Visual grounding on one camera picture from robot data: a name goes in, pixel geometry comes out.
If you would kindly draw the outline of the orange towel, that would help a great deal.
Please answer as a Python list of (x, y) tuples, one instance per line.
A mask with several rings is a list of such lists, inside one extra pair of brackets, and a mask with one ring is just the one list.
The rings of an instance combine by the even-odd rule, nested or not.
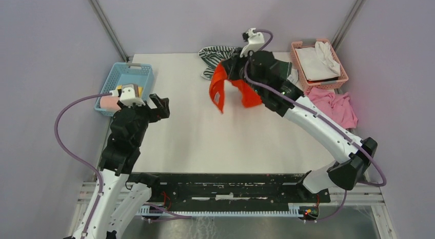
[(224, 113), (225, 104), (225, 81), (237, 87), (242, 95), (242, 105), (245, 108), (252, 108), (262, 104), (260, 96), (249, 85), (241, 79), (230, 80), (229, 71), (227, 71), (223, 62), (220, 62), (214, 70), (211, 83), (209, 86), (209, 96), (213, 104), (218, 108), (220, 113)]

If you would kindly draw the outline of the light pink towel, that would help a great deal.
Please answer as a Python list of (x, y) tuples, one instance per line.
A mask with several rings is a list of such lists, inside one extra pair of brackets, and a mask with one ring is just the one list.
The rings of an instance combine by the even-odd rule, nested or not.
[(120, 110), (120, 106), (117, 104), (119, 98), (115, 96), (102, 96), (100, 98), (100, 108), (108, 112), (116, 112)]

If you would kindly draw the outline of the yellow towel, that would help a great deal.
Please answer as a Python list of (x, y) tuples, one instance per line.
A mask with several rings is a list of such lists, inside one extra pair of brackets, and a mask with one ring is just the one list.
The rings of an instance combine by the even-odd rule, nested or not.
[(123, 90), (124, 88), (131, 89), (131, 90), (134, 92), (134, 94), (135, 94), (136, 97), (141, 97), (141, 96), (142, 96), (142, 93), (143, 93), (143, 87), (140, 87), (140, 86), (135, 85), (135, 84), (133, 84), (133, 85), (129, 85), (129, 86), (127, 86), (127, 85), (125, 85), (125, 86), (123, 86), (123, 85), (119, 85), (119, 86), (117, 86), (117, 87), (116, 87), (116, 91), (118, 92), (119, 96), (121, 95), (122, 90)]

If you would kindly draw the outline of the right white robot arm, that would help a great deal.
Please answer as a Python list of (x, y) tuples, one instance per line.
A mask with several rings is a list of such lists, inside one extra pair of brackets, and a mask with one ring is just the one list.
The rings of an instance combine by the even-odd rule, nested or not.
[(296, 195), (309, 202), (317, 193), (340, 187), (352, 190), (373, 163), (377, 142), (347, 131), (323, 113), (304, 92), (283, 75), (282, 61), (268, 51), (251, 52), (248, 57), (233, 55), (220, 63), (231, 82), (241, 82), (262, 104), (304, 129), (325, 147), (334, 162), (308, 171), (298, 182)]

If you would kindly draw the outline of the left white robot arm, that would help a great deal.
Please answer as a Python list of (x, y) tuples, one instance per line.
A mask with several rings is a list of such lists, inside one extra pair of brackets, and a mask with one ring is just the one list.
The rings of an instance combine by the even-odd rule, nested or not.
[(97, 175), (94, 193), (81, 224), (70, 238), (122, 238), (140, 207), (146, 201), (154, 202), (160, 198), (159, 178), (143, 174), (121, 204), (116, 205), (140, 155), (149, 124), (170, 116), (169, 98), (160, 98), (157, 94), (149, 97), (155, 108), (147, 103), (118, 102), (120, 110), (112, 117), (100, 164), (98, 168), (91, 167)]

